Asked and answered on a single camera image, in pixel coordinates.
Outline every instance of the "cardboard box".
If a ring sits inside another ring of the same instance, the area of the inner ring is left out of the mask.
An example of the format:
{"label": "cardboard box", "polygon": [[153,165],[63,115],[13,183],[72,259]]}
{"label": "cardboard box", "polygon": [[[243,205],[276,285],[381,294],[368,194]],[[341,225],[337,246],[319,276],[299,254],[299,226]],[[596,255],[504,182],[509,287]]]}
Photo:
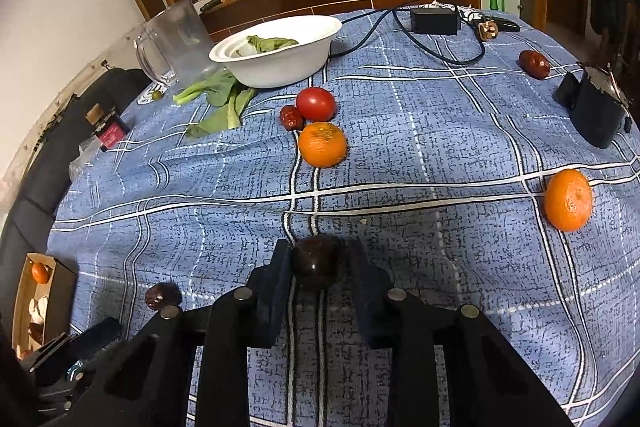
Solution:
{"label": "cardboard box", "polygon": [[[38,284],[31,275],[31,266],[43,263],[49,267],[49,280],[46,284]],[[46,344],[60,333],[68,333],[71,318],[71,305],[76,289],[78,276],[64,266],[57,259],[41,253],[28,253],[22,266],[18,293],[15,296],[14,323],[12,325],[11,346],[20,344],[22,349],[35,351],[40,344],[34,341],[28,333],[31,315],[29,302],[49,296],[47,313],[44,317],[43,341]]]}

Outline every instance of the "plastic bag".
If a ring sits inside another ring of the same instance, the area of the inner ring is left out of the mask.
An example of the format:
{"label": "plastic bag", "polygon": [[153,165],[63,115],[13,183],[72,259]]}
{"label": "plastic bag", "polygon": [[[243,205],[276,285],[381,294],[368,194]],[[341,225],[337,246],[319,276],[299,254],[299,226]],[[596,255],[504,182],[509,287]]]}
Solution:
{"label": "plastic bag", "polygon": [[78,146],[80,155],[69,163],[69,179],[71,182],[76,181],[76,179],[80,177],[82,169],[84,169],[84,166],[91,161],[95,153],[100,149],[100,145],[102,145],[100,140],[94,137],[83,141]]}

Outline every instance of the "red date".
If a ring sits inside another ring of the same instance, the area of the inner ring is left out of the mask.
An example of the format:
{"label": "red date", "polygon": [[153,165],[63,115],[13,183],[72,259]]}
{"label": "red date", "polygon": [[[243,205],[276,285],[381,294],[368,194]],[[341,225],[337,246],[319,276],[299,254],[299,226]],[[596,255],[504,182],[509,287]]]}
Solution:
{"label": "red date", "polygon": [[551,70],[545,55],[533,50],[524,50],[518,58],[518,63],[523,70],[538,80],[544,80]]}
{"label": "red date", "polygon": [[302,130],[304,120],[295,105],[285,105],[280,110],[280,123],[287,131]]}

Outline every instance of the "small jar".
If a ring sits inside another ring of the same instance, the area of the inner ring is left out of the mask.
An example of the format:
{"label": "small jar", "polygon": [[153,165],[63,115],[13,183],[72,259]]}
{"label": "small jar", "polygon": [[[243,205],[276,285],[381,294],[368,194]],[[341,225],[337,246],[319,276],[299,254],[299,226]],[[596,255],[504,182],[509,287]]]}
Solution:
{"label": "small jar", "polygon": [[111,149],[131,131],[117,114],[115,107],[105,114],[103,108],[97,103],[85,118],[94,126],[94,135],[102,142],[100,149],[103,151]]}

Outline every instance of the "metal screw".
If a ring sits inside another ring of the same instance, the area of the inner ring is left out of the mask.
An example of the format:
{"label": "metal screw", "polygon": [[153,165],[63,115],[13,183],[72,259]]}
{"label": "metal screw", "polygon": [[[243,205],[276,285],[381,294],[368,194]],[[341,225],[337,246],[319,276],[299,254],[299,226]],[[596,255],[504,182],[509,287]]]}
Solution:
{"label": "metal screw", "polygon": [[402,288],[391,288],[386,296],[389,297],[392,301],[404,301],[406,299],[406,291]]}
{"label": "metal screw", "polygon": [[178,306],[165,306],[160,310],[160,316],[166,320],[177,317],[178,313],[180,313],[180,308]]}
{"label": "metal screw", "polygon": [[254,292],[251,290],[251,288],[247,286],[240,286],[236,289],[236,291],[234,291],[234,299],[237,299],[239,301],[246,301],[247,299],[250,299],[253,294]]}
{"label": "metal screw", "polygon": [[460,312],[468,319],[474,319],[480,314],[480,310],[473,306],[473,304],[465,304],[460,308]]}

